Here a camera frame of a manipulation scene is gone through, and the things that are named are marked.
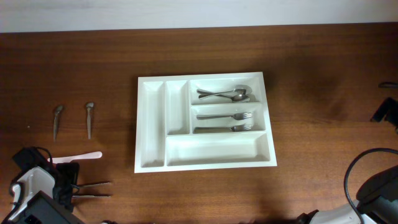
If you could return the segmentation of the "metal fork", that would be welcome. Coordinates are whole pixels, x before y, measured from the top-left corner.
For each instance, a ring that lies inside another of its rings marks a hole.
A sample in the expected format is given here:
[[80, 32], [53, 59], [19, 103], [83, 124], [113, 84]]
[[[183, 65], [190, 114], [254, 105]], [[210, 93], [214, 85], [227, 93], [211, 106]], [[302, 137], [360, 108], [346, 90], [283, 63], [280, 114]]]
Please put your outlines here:
[[243, 132], [250, 131], [253, 127], [254, 126], [251, 124], [241, 124], [230, 127], [196, 127], [193, 130], [193, 134]]
[[205, 119], [218, 119], [218, 118], [233, 118], [237, 121], [252, 118], [253, 114], [251, 112], [235, 113], [235, 114], [213, 114], [213, 115], [197, 115], [197, 120]]

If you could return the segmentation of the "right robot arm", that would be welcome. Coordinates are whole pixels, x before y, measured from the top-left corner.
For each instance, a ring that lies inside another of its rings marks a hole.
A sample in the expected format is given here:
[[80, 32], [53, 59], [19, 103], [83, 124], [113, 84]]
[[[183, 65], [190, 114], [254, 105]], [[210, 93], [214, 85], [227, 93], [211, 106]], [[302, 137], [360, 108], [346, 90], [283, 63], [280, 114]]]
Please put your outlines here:
[[294, 222], [301, 224], [397, 223], [397, 166], [371, 176], [359, 188], [355, 200], [352, 200], [349, 195], [348, 181], [354, 165], [364, 156], [375, 152], [397, 154], [396, 149], [383, 147], [368, 149], [360, 153], [348, 166], [343, 179], [343, 189], [348, 203], [333, 210], [314, 210], [303, 213]]

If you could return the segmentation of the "metal tongs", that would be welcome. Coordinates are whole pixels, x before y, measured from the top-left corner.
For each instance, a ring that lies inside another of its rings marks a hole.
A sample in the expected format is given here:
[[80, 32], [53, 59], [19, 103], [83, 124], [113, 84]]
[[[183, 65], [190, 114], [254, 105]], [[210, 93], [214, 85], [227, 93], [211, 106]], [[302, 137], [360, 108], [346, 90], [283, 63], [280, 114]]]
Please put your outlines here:
[[103, 194], [98, 191], [99, 188], [110, 186], [112, 182], [95, 182], [89, 184], [72, 185], [73, 198], [110, 198], [111, 194]]

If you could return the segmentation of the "small teaspoon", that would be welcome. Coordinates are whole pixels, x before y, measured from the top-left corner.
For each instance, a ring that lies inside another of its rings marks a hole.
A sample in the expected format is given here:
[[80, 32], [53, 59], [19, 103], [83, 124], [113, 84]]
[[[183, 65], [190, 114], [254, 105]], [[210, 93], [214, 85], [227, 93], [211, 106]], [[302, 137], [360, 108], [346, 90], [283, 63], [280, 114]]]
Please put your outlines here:
[[91, 110], [94, 108], [94, 103], [93, 102], [88, 102], [86, 104], [86, 127], [87, 127], [87, 134], [88, 134], [88, 139], [91, 139]]
[[53, 141], [55, 142], [57, 139], [57, 134], [58, 134], [58, 127], [59, 127], [59, 121], [60, 121], [60, 114], [63, 111], [64, 106], [59, 105], [56, 107], [54, 111], [54, 120], [53, 120]]

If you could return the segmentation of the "white plastic knife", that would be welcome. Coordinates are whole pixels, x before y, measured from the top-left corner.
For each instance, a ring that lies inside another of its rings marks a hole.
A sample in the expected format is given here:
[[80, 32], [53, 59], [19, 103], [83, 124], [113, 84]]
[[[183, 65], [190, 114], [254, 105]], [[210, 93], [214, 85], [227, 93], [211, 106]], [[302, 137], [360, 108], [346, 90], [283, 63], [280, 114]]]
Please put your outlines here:
[[89, 152], [86, 154], [79, 154], [75, 156], [66, 156], [66, 157], [53, 157], [52, 160], [50, 158], [47, 159], [48, 162], [52, 162], [53, 164], [61, 164], [61, 163], [69, 163], [76, 160], [85, 160], [85, 159], [99, 159], [103, 156], [101, 151]]

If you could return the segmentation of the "metal tablespoon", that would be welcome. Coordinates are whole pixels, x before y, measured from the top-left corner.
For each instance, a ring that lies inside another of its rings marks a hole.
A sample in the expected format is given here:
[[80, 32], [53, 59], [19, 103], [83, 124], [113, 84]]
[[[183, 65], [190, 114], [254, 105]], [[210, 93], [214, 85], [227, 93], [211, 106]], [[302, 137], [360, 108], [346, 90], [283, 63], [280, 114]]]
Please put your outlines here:
[[247, 85], [236, 85], [232, 90], [229, 91], [222, 91], [222, 92], [217, 92], [215, 94], [225, 94], [225, 95], [229, 95], [229, 96], [234, 96], [237, 94], [250, 94], [252, 93], [252, 88], [250, 86]]
[[200, 96], [198, 97], [200, 100], [209, 98], [212, 96], [217, 96], [217, 97], [227, 98], [227, 99], [231, 100], [233, 103], [243, 103], [243, 102], [250, 101], [250, 97], [245, 94], [237, 94], [234, 96], [229, 96], [229, 95], [225, 95], [225, 94], [215, 94], [215, 93], [205, 91], [202, 89], [197, 89], [197, 93], [200, 94]]

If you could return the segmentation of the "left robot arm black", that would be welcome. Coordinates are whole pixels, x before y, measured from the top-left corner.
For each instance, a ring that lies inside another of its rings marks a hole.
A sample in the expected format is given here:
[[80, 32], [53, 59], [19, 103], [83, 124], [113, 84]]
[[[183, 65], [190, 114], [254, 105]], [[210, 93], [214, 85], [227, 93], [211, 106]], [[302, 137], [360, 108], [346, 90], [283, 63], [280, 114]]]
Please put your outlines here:
[[42, 147], [25, 147], [12, 160], [21, 172], [10, 184], [14, 197], [12, 210], [3, 223], [83, 223], [73, 214], [72, 197], [78, 190], [80, 170], [76, 162], [53, 163], [53, 157]]

